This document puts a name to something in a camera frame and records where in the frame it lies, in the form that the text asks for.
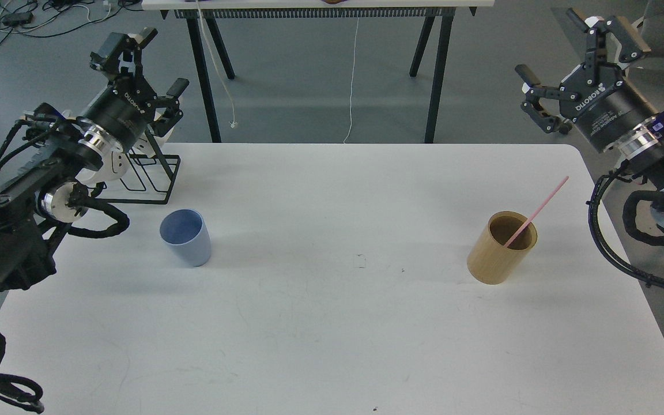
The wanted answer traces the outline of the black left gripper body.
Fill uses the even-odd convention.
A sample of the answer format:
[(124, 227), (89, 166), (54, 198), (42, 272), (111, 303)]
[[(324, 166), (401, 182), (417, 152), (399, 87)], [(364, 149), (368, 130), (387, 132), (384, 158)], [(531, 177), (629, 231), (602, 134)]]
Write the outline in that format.
[(121, 74), (77, 116), (77, 123), (84, 128), (101, 128), (126, 152), (154, 121), (156, 99), (156, 92), (143, 76)]

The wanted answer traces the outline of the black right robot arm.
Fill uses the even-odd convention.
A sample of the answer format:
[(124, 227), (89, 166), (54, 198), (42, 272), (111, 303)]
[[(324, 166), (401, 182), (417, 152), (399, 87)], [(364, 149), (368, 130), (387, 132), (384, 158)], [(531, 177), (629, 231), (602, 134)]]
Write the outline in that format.
[(618, 166), (595, 182), (587, 201), (588, 230), (617, 270), (664, 289), (664, 278), (631, 265), (609, 247), (598, 220), (603, 195), (614, 181), (650, 182), (653, 190), (629, 194), (622, 223), (633, 239), (664, 247), (664, 111), (657, 111), (625, 76), (625, 66), (651, 49), (624, 17), (587, 17), (574, 8), (566, 15), (586, 38), (583, 60), (558, 86), (546, 86), (525, 64), (516, 66), (525, 94), (520, 107), (545, 133), (577, 129), (598, 152), (620, 153)]

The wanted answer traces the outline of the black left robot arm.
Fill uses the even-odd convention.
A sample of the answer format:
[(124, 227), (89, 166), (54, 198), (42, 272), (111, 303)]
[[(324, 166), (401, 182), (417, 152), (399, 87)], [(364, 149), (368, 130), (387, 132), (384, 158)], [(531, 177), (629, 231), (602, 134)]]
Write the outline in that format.
[(90, 68), (108, 84), (82, 115), (69, 119), (47, 103), (16, 120), (0, 147), (0, 292), (27, 290), (55, 274), (55, 250), (65, 236), (105, 239), (129, 227), (118, 209), (125, 199), (103, 199), (106, 179), (86, 182), (77, 175), (98, 173), (114, 152), (129, 153), (140, 138), (148, 150), (127, 157), (163, 168), (171, 197), (180, 157), (165, 155), (156, 138), (165, 137), (183, 117), (179, 98), (188, 80), (178, 78), (164, 96), (145, 79), (142, 51), (157, 35), (113, 32), (90, 55)]

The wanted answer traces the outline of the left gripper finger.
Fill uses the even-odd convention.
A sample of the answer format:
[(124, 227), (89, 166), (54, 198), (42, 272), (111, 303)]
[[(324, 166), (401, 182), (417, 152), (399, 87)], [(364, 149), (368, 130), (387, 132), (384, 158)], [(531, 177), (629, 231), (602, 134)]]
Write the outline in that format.
[(182, 120), (180, 97), (189, 84), (188, 79), (177, 78), (169, 87), (166, 95), (156, 96), (146, 102), (148, 108), (153, 111), (153, 115), (159, 115), (149, 123), (153, 136), (165, 137)]
[(97, 52), (90, 53), (90, 68), (107, 78), (99, 95), (129, 92), (131, 96), (155, 96), (144, 77), (142, 50), (156, 37), (157, 29), (145, 27), (137, 34), (111, 32)]

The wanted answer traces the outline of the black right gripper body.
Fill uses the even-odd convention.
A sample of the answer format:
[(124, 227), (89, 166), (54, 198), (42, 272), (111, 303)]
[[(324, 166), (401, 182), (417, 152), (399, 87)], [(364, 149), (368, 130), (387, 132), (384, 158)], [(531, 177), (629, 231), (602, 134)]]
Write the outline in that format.
[(587, 76), (579, 64), (561, 81), (560, 86), (576, 100), (561, 102), (560, 113), (572, 120), (597, 152), (606, 152), (620, 137), (657, 114), (617, 64), (598, 66), (598, 78), (591, 82)]

